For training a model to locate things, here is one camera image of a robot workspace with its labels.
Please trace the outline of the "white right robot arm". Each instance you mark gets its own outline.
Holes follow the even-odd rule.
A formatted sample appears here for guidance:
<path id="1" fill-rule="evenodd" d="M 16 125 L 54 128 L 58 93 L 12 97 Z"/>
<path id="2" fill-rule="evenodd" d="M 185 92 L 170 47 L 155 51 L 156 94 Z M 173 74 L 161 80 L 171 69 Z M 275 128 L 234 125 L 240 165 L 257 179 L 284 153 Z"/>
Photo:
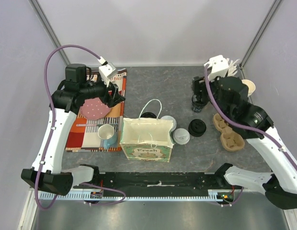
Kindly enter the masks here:
<path id="1" fill-rule="evenodd" d="M 248 101 L 248 86 L 237 77 L 217 77 L 212 82 L 195 77 L 192 90 L 193 100 L 201 107 L 211 102 L 232 130 L 252 145 L 271 169 L 252 172 L 225 163 L 215 173 L 216 186 L 249 188 L 265 195 L 280 209 L 297 209 L 297 161 L 269 115 Z"/>

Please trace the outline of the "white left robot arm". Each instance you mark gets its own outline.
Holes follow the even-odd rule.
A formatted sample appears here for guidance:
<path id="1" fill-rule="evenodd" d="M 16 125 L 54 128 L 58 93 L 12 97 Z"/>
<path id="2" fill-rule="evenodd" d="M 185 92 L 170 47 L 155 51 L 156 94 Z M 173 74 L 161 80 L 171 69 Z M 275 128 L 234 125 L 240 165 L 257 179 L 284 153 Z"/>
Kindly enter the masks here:
<path id="1" fill-rule="evenodd" d="M 23 169 L 21 178 L 39 191 L 65 196 L 73 186 L 85 183 L 89 188 L 100 184 L 98 167 L 82 165 L 62 171 L 62 157 L 69 132 L 85 100 L 100 98 L 103 104 L 114 107 L 125 100 L 118 86 L 111 83 L 118 70 L 106 62 L 98 70 L 99 79 L 90 81 L 91 68 L 84 64 L 69 64 L 65 79 L 52 94 L 53 109 L 40 151 L 31 168 Z"/>

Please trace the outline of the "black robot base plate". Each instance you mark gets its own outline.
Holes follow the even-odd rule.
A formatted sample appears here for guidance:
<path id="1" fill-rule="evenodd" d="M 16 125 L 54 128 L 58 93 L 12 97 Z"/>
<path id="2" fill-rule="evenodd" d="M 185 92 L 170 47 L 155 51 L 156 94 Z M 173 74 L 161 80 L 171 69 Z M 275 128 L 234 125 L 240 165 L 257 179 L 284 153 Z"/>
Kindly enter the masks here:
<path id="1" fill-rule="evenodd" d="M 221 176 L 204 172 L 105 172 L 90 184 L 127 195 L 206 195 L 208 190 L 232 190 Z"/>

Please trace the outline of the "black plastic cup lid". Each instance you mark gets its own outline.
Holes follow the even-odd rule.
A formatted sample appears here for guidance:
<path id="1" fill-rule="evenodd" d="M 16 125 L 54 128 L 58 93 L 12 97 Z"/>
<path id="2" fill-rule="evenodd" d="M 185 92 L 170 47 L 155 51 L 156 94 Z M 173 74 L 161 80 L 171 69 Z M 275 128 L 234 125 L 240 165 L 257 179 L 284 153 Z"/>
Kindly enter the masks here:
<path id="1" fill-rule="evenodd" d="M 157 118 L 157 116 L 152 112 L 144 112 L 144 113 L 141 114 L 140 117 L 141 118 L 154 118 L 154 119 Z"/>

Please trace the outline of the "green patterned paper bag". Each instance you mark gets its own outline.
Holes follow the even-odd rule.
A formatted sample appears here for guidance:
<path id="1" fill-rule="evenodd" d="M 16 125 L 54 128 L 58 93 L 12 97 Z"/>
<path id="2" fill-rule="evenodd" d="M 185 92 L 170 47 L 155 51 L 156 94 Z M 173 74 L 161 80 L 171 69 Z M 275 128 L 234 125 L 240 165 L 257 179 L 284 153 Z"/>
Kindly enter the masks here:
<path id="1" fill-rule="evenodd" d="M 172 120 L 156 118 L 124 118 L 121 148 L 128 160 L 169 162 L 174 142 Z"/>

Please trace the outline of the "white plastic cup lid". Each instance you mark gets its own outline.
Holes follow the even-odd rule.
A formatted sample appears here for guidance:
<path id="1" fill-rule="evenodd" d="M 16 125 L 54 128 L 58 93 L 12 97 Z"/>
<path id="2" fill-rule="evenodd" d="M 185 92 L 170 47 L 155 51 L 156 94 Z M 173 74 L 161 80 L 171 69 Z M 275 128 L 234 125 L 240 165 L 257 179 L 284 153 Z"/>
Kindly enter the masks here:
<path id="1" fill-rule="evenodd" d="M 161 117 L 162 120 L 168 120 L 168 121 L 172 121 L 173 125 L 176 126 L 177 122 L 176 119 L 170 115 L 164 115 Z"/>

